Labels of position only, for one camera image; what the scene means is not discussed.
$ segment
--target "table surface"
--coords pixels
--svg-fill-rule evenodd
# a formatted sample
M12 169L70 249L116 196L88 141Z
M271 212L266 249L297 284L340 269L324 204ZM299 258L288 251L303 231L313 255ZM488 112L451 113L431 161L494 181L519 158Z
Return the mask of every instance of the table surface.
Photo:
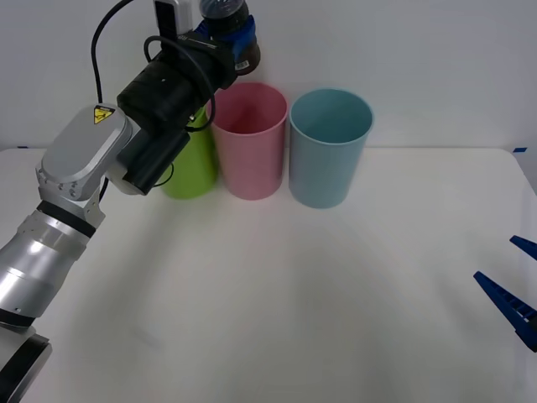
M0 154L0 243L39 197L39 150ZM366 149L317 211L110 188L107 219L37 331L39 403L535 402L537 357L472 278L537 306L537 198L496 149Z

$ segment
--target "plastic cup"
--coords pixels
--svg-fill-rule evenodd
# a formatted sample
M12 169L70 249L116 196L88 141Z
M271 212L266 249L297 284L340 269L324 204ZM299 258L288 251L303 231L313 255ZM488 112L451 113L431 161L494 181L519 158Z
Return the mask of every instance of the plastic cup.
M200 128L207 122L205 108L196 114L196 120L189 126ZM164 193L174 199L193 199L210 191L218 178L218 163L211 129L190 134L190 142L174 161L175 172L171 180L163 186ZM169 178L168 169L161 178Z
M371 108L358 96L320 89L299 98L290 113L289 188L313 208L331 208L348 195L373 126Z
M212 129L224 182L234 196L260 200L281 186L287 114L285 97L260 82L216 94Z

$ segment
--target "warning label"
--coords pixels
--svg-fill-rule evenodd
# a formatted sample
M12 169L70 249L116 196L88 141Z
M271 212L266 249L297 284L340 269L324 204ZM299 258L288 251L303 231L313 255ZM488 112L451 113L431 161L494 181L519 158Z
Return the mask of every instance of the warning label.
M95 107L93 111L93 117L94 117L94 123L93 124L99 124L103 120L108 119L112 116L112 114L116 112L115 109L112 109L111 107Z

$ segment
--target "white wall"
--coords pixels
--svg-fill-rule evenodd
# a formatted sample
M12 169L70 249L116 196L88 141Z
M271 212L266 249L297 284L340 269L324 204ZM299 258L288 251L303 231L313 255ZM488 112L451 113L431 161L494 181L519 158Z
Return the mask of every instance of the white wall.
M115 2L1 2L0 145L47 144L96 100L91 36ZM291 98L354 90L376 113L370 145L510 148L537 137L535 0L248 3L263 51L255 76ZM98 57L108 101L141 71L156 32L151 0L107 27Z

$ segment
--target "green cup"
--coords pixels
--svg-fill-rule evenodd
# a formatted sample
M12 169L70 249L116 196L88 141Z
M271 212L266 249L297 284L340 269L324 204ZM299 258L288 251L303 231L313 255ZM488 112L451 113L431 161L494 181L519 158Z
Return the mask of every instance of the green cup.
M200 128L207 122L205 108L200 109L189 126ZM210 191L218 178L218 163L211 128L190 134L190 142L174 161L175 172L163 186L164 193L174 199L193 199ZM171 168L161 180L169 178Z

